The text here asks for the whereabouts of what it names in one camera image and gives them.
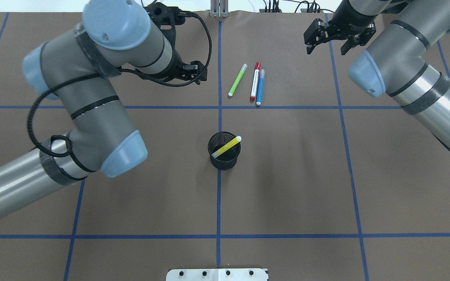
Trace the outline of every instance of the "black mesh pen cup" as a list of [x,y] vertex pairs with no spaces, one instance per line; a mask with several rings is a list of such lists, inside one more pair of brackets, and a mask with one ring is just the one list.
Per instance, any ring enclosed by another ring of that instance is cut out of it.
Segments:
[[231,149],[225,151],[217,158],[211,156],[215,151],[220,149],[222,146],[230,142],[236,136],[229,132],[218,132],[215,133],[209,142],[207,143],[207,152],[209,153],[209,159],[211,160],[211,164],[217,169],[220,170],[228,170],[232,169],[237,163],[237,156],[241,152],[241,143],[239,142],[235,146],[232,146]]

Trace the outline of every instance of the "wire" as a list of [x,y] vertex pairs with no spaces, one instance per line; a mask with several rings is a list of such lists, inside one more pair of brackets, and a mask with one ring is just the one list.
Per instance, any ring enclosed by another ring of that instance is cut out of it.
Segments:
[[315,9],[319,9],[320,5],[316,3],[316,1],[314,0],[312,2],[312,5],[310,5],[310,8],[307,9],[307,12],[313,12]]
[[334,14],[334,11],[332,11],[330,9],[316,9],[316,10],[313,10],[312,12],[317,12],[317,11],[330,11]]
[[299,8],[299,7],[300,7],[300,5],[301,5],[301,4],[303,4],[303,3],[307,3],[307,9],[309,8],[309,6],[310,6],[310,3],[309,3],[308,1],[301,1],[301,2],[298,2],[298,6],[296,6],[295,12],[297,12],[297,11],[298,11],[298,8]]
[[[209,66],[209,62],[211,61],[211,50],[212,50],[212,42],[211,42],[211,35],[209,34],[209,30],[207,29],[206,23],[204,22],[204,20],[202,20],[202,18],[194,13],[194,12],[190,12],[190,11],[180,11],[179,15],[184,16],[185,18],[197,18],[200,23],[202,24],[202,27],[204,27],[204,30],[206,32],[206,36],[207,36],[207,40],[209,43],[209,51],[207,54],[207,60],[206,60],[206,64],[204,65],[204,68],[202,69],[202,71],[195,76],[192,80],[185,82],[185,83],[181,83],[181,84],[170,84],[170,83],[166,83],[166,82],[162,82],[160,80],[157,80],[155,78],[152,78],[151,76],[142,73],[140,71],[135,71],[132,69],[122,69],[119,68],[118,71],[121,73],[127,72],[127,73],[132,73],[137,75],[138,77],[145,79],[145,80],[150,80],[152,82],[155,82],[159,85],[163,85],[163,86],[168,86],[168,87],[184,87],[187,85],[190,85],[194,82],[196,82],[204,73],[204,71],[207,70],[207,67]],[[74,84],[76,82],[81,82],[81,81],[85,81],[85,80],[90,80],[93,78],[100,78],[101,75],[99,73],[92,73],[89,75],[84,75],[84,76],[80,76],[77,78],[73,78],[71,80],[65,81],[61,84],[56,85],[55,87],[52,87],[51,89],[48,89],[48,91],[45,91],[44,93],[42,93],[34,102],[34,104],[32,105],[32,107],[29,110],[29,115],[27,116],[27,134],[29,135],[29,138],[31,140],[31,142],[34,144],[34,146],[36,146],[37,149],[39,149],[40,151],[42,151],[43,153],[52,156],[52,157],[56,157],[56,158],[61,158],[61,157],[66,157],[68,155],[71,154],[72,152],[72,142],[70,141],[70,139],[66,136],[63,135],[56,135],[53,137],[56,137],[57,139],[62,139],[66,142],[67,144],[67,151],[64,153],[54,153],[53,151],[51,151],[50,149],[45,148],[36,138],[36,136],[34,135],[34,130],[32,129],[32,120],[34,119],[34,114],[36,113],[36,110],[39,107],[39,104],[51,93],[65,87],[71,84]]]

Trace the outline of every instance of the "red marker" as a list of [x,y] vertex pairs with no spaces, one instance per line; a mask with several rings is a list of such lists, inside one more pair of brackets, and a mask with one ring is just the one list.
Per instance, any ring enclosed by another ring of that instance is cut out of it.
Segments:
[[256,92],[258,89],[259,66],[260,63],[257,62],[257,64],[255,64],[255,76],[253,76],[253,86],[251,87],[251,96],[250,96],[251,101],[254,101],[256,98]]

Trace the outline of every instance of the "yellow marker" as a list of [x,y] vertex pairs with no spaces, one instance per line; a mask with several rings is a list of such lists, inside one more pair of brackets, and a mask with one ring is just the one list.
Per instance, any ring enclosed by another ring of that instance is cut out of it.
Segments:
[[236,144],[238,144],[241,141],[241,139],[242,139],[241,136],[238,135],[233,140],[231,140],[230,142],[227,142],[227,144],[225,144],[220,149],[218,149],[213,154],[211,154],[211,156],[213,156],[213,158],[217,158],[218,156],[222,155],[225,151],[231,149],[232,146],[235,146]]

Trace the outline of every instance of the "black tape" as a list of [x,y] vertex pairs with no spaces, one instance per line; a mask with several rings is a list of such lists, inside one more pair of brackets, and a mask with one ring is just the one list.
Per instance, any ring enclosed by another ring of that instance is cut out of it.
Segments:
[[394,20],[391,23],[393,23],[394,25],[398,25],[399,27],[402,27],[411,32],[412,35],[414,35],[416,38],[418,38],[418,40],[421,41],[421,43],[423,43],[423,45],[427,50],[431,47],[430,42],[428,42],[427,38],[423,34],[421,34],[421,32],[419,32],[416,28],[399,20]]
[[400,89],[389,94],[389,96],[397,96],[398,94],[402,93],[405,89],[409,88],[409,86],[414,84],[414,82],[416,82],[416,80],[418,80],[421,77],[421,75],[423,75],[423,73],[425,73],[425,71],[427,71],[427,68],[428,68],[428,64],[425,62],[425,65],[423,65],[423,67],[418,72],[418,74],[416,74],[411,80],[409,80],[409,82],[407,82],[407,84],[402,86]]
[[99,107],[106,103],[110,103],[111,101],[118,101],[118,100],[119,100],[118,96],[108,96],[107,98],[102,98],[99,101],[95,101],[94,103],[90,103],[89,105],[86,105],[85,107],[76,110],[73,114],[70,115],[70,118],[72,118],[72,120],[74,120],[78,116],[85,114],[86,112],[92,110],[95,107]]
[[[52,149],[52,140],[47,139],[43,142],[43,146],[46,146],[49,150]],[[68,174],[64,169],[59,167],[53,156],[47,155],[43,151],[39,152],[39,161],[46,174],[59,185],[73,185],[78,181],[84,180],[84,178],[74,178]]]
[[74,152],[72,150],[70,150],[70,154],[69,154],[70,158],[72,158],[72,161],[74,161],[74,163],[80,167],[83,171],[86,171],[88,173],[94,173],[96,171],[93,171],[92,169],[88,169],[85,165],[83,165],[79,159],[77,159],[77,157],[75,156]]
[[449,90],[450,88],[450,79],[447,75],[441,73],[441,76],[435,85],[427,91],[423,96],[418,98],[416,101],[413,101],[409,105],[402,107],[402,109],[407,112],[409,115],[414,115],[426,110],[428,107],[431,107],[434,103],[436,103],[439,98]]
[[100,53],[96,43],[89,37],[82,23],[78,23],[74,28],[74,37],[81,48],[82,53],[95,68],[95,70],[105,79],[121,75],[121,73]]

